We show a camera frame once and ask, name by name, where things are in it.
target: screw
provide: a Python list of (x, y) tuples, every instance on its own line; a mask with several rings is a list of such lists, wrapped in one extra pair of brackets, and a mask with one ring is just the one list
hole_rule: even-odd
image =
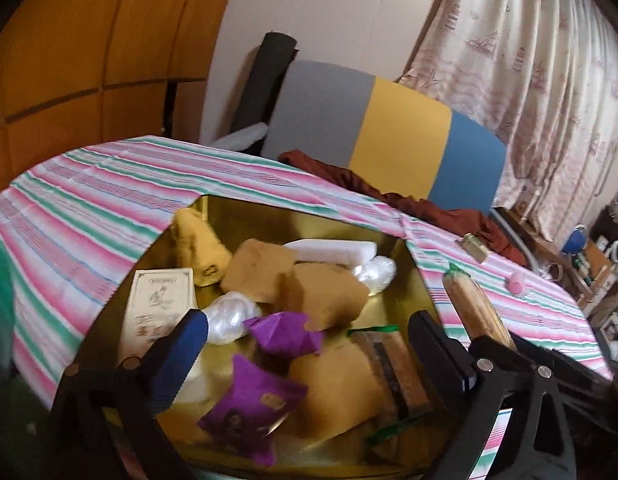
[(545, 365), (540, 365), (538, 368), (538, 375), (542, 378), (548, 379), (551, 377), (551, 370)]
[(476, 361), (476, 366), (483, 372), (490, 372), (494, 369), (494, 363), (484, 358), (478, 359), (478, 361)]
[(140, 359), (136, 356), (127, 357), (122, 361), (122, 368), (125, 370), (135, 370), (138, 366), (140, 366)]
[(67, 377), (73, 377), (80, 370), (80, 365), (77, 363), (73, 363), (64, 369), (64, 374)]

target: curtain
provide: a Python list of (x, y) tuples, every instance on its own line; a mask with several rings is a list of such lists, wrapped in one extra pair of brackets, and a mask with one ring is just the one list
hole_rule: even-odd
[(618, 38), (591, 0), (443, 0), (401, 83), (507, 146), (495, 206), (562, 247), (582, 217), (618, 110)]

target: purple wrapped snack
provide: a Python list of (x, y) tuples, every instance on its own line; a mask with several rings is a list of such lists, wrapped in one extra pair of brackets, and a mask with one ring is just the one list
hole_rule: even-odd
[(233, 383), (198, 426), (218, 442), (254, 462), (276, 462), (271, 432), (307, 394), (307, 386), (260, 370), (247, 358), (233, 356)]
[(244, 324), (263, 351), (291, 360), (320, 353), (323, 333), (305, 330), (308, 319), (309, 316), (302, 312), (278, 312), (266, 317), (252, 317)]

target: clear plastic wrap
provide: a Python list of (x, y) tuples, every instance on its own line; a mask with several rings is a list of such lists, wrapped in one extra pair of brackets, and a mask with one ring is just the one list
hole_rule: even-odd
[(202, 310), (209, 320), (207, 342), (226, 345), (247, 333), (244, 321), (262, 316), (260, 307), (239, 292), (227, 292)]
[(391, 258), (374, 256), (368, 263), (354, 267), (352, 272), (358, 281), (369, 287), (369, 296), (374, 296), (389, 286), (396, 270), (395, 261)]

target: tablecloth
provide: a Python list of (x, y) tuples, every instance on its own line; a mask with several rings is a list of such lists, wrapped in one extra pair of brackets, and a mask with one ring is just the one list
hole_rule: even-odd
[[(452, 260), (483, 286), (505, 324), (609, 377), (574, 300), (526, 272), (522, 300), (504, 288), (515, 264), (490, 255), (478, 266), (457, 239), (369, 197), (279, 162), (196, 144), (137, 137), (55, 156), (0, 193), (0, 247), (13, 263), (14, 362), (51, 406), (64, 368), (135, 262), (201, 194), (281, 206), (351, 222), (407, 240), (449, 335), (467, 334), (441, 284)], [(492, 431), (473, 478), (486, 474), (508, 412)]]

